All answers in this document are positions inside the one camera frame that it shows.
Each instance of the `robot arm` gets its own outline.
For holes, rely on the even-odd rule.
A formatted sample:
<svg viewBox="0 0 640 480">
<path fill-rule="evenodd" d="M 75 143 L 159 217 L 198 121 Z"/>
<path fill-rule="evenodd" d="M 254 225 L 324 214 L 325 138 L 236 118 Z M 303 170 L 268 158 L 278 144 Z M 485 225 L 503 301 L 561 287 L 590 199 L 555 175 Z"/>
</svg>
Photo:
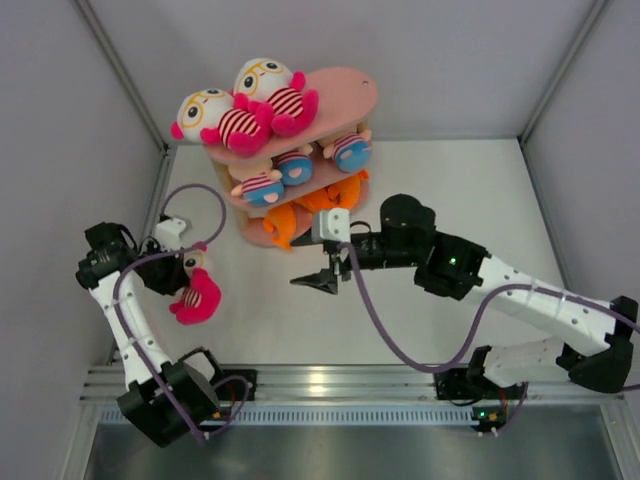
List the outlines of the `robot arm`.
<svg viewBox="0 0 640 480">
<path fill-rule="evenodd" d="M 415 268 L 414 283 L 429 293 L 481 309 L 493 299 L 493 308 L 552 335 L 525 345 L 477 348 L 466 372 L 469 382 L 488 380 L 505 388 L 530 380 L 570 379 L 600 392 L 620 391 L 631 367 L 632 329 L 609 313 L 635 323 L 637 302 L 626 297 L 589 300 L 536 280 L 480 245 L 438 232 L 435 212 L 408 195 L 382 204 L 380 224 L 380 232 L 369 227 L 369 232 L 351 234 L 348 211 L 316 215 L 312 229 L 292 245 L 321 243 L 329 268 L 291 283 L 337 294 L 338 277 L 349 280 L 353 268 L 338 245 L 350 242 L 362 270 Z"/>
<path fill-rule="evenodd" d="M 185 220 L 161 218 L 154 230 L 157 243 L 141 253 L 126 242 L 122 226 L 113 223 L 95 225 L 85 232 L 91 251 L 79 262 L 76 273 L 80 285 L 90 292 L 107 317 L 122 355 L 127 393 L 118 398 L 118 406 L 131 423 L 161 447 L 189 431 L 185 416 L 197 425 L 219 411 L 220 402 L 213 384 L 224 378 L 213 356 L 203 349 L 193 353 L 204 353 L 213 368 L 213 373 L 206 376 L 202 368 L 196 370 L 186 363 L 191 354 L 172 362 L 162 348 L 160 338 L 153 333 L 139 301 L 145 288 L 161 295 L 173 295 L 189 284 L 182 255 L 168 254 L 170 250 L 181 248 L 180 236 L 186 228 Z M 131 330 L 126 332 L 114 304 L 116 282 L 132 263 L 163 252 L 167 255 L 140 264 L 122 281 L 118 303 Z M 158 379 L 166 385 L 164 389 L 159 388 Z M 164 390 L 171 392 L 174 401 Z M 180 415 L 172 405 L 175 401 L 182 410 Z"/>
</svg>

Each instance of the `white floor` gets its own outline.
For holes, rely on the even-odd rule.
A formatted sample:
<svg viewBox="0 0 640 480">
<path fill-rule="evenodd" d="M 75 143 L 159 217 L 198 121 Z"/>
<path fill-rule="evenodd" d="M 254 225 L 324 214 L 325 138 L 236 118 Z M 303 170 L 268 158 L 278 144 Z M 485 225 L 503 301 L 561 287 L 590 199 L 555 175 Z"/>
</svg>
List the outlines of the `white floor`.
<svg viewBox="0 0 640 480">
<path fill-rule="evenodd" d="M 378 142 L 370 166 L 371 195 L 356 218 L 379 227 L 382 201 L 407 193 L 435 209 L 440 231 L 487 247 L 520 270 L 561 285 L 549 238 L 515 140 Z M 218 186 L 201 147 L 178 149 L 169 191 L 188 182 Z M 220 218 L 216 200 L 204 191 L 176 197 L 169 214 L 187 217 L 186 241 L 204 239 Z M 289 279 L 326 266 L 320 247 L 287 254 L 261 249 L 239 235 L 233 216 L 209 254 L 224 292 L 214 318 L 192 327 L 178 324 L 154 297 L 151 315 L 170 354 L 204 345 L 227 364 L 395 364 L 378 337 L 355 282 L 338 296 L 289 285 Z M 423 362 L 448 360 L 462 343 L 472 307 L 423 292 L 413 271 L 365 273 L 369 291 L 391 335 Z M 489 312 L 474 345 L 514 344 L 545 337 L 541 332 Z"/>
</svg>

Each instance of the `white wall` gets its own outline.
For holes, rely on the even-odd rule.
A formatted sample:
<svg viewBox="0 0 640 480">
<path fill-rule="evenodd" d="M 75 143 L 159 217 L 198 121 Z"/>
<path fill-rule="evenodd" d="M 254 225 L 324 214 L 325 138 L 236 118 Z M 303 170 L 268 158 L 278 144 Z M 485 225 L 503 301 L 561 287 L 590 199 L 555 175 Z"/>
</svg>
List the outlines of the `white wall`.
<svg viewBox="0 0 640 480">
<path fill-rule="evenodd" d="M 4 1 L 0 64 L 0 478 L 47 479 L 111 342 L 83 231 L 139 232 L 159 156 L 71 2 Z"/>
<path fill-rule="evenodd" d="M 639 25 L 612 2 L 527 148 L 572 286 L 606 299 L 640 300 Z"/>
<path fill-rule="evenodd" d="M 350 65 L 378 139 L 514 137 L 594 0 L 93 0 L 167 138 L 182 99 L 247 60 Z"/>
</svg>

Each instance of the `plush doll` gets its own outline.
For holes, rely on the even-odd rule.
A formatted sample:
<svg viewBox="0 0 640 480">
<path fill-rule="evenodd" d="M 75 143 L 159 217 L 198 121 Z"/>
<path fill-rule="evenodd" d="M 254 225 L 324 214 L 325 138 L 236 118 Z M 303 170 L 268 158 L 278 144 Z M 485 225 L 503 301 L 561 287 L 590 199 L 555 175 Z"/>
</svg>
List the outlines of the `plush doll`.
<svg viewBox="0 0 640 480">
<path fill-rule="evenodd" d="M 171 125 L 176 140 L 187 138 L 206 145 L 222 144 L 250 157 L 269 140 L 273 108 L 256 106 L 253 112 L 237 108 L 234 98 L 219 88 L 203 90 L 184 99 L 178 120 Z"/>
<path fill-rule="evenodd" d="M 331 158 L 343 172 L 357 172 L 371 157 L 371 130 L 358 131 L 358 126 L 321 138 L 324 158 Z"/>
<path fill-rule="evenodd" d="M 262 219 L 262 228 L 268 233 L 274 233 L 271 242 L 284 250 L 291 251 L 291 239 L 296 233 L 298 222 L 291 202 L 283 203 L 272 208 Z"/>
<path fill-rule="evenodd" d="M 292 202 L 303 206 L 312 214 L 318 213 L 320 210 L 330 210 L 336 206 L 329 198 L 326 187 L 296 198 Z"/>
<path fill-rule="evenodd" d="M 257 111 L 259 105 L 271 105 L 271 128 L 280 136 L 291 137 L 311 125 L 318 111 L 318 92 L 302 93 L 305 84 L 304 73 L 292 73 L 270 58 L 255 58 L 243 65 L 233 94 L 238 105 L 249 111 Z"/>
<path fill-rule="evenodd" d="M 287 186 L 302 185 L 313 174 L 313 162 L 309 154 L 313 147 L 306 144 L 273 159 L 274 168 L 282 173 L 282 183 Z"/>
<path fill-rule="evenodd" d="M 329 199 L 336 207 L 351 210 L 360 200 L 360 186 L 369 179 L 369 172 L 361 170 L 355 175 L 344 178 L 327 187 Z"/>
<path fill-rule="evenodd" d="M 183 325 L 193 325 L 210 319 L 218 309 L 222 292 L 209 276 L 206 246 L 186 253 L 182 262 L 189 285 L 182 290 L 180 300 L 169 306 L 169 311 Z"/>
<path fill-rule="evenodd" d="M 240 183 L 231 190 L 231 195 L 244 199 L 253 207 L 266 207 L 276 203 L 284 195 L 282 174 L 272 170 L 270 158 L 251 165 L 230 165 L 229 174 Z"/>
</svg>

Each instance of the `pink shelf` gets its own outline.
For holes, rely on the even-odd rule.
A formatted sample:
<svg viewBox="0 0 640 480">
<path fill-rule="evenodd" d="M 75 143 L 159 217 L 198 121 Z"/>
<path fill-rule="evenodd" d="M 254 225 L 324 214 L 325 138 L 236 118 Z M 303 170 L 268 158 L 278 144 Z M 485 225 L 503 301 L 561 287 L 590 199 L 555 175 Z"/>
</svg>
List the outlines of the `pink shelf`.
<svg viewBox="0 0 640 480">
<path fill-rule="evenodd" d="M 352 212 L 355 212 L 362 208 L 368 196 L 369 181 L 363 180 L 360 186 L 360 199 L 358 200 L 356 206 L 352 209 Z M 300 205 L 294 204 L 293 210 L 296 214 L 297 221 L 296 233 L 293 237 L 295 239 L 309 230 L 309 228 L 311 228 L 312 216 L 308 210 L 306 210 L 304 207 L 301 207 Z M 242 229 L 241 233 L 249 243 L 252 243 L 259 247 L 274 247 L 273 243 L 271 243 L 273 234 L 265 232 L 264 228 L 262 228 L 262 218 L 250 218 L 249 225 Z"/>
<path fill-rule="evenodd" d="M 318 114 L 309 128 L 294 137 L 273 137 L 251 158 L 236 155 L 222 146 L 205 146 L 213 161 L 225 165 L 246 164 L 281 153 L 365 121 L 378 101 L 378 88 L 367 74 L 346 67 L 331 67 L 307 75 L 307 89 L 319 95 Z"/>
<path fill-rule="evenodd" d="M 273 207 L 286 202 L 290 202 L 291 200 L 302 197 L 307 193 L 314 192 L 344 178 L 355 175 L 354 172 L 346 173 L 340 170 L 335 166 L 335 163 L 333 163 L 333 161 L 324 158 L 322 156 L 322 152 L 320 152 L 319 149 L 313 151 L 313 153 L 311 154 L 311 159 L 313 160 L 313 175 L 311 176 L 309 181 L 302 185 L 298 185 L 297 187 L 285 187 L 284 196 L 280 199 L 280 201 L 274 203 L 273 205 L 269 205 L 268 207 L 251 207 L 242 197 L 233 197 L 229 193 L 226 194 L 227 200 L 234 207 L 240 210 L 244 210 L 252 216 L 264 217 L 267 211 L 272 209 Z"/>
</svg>

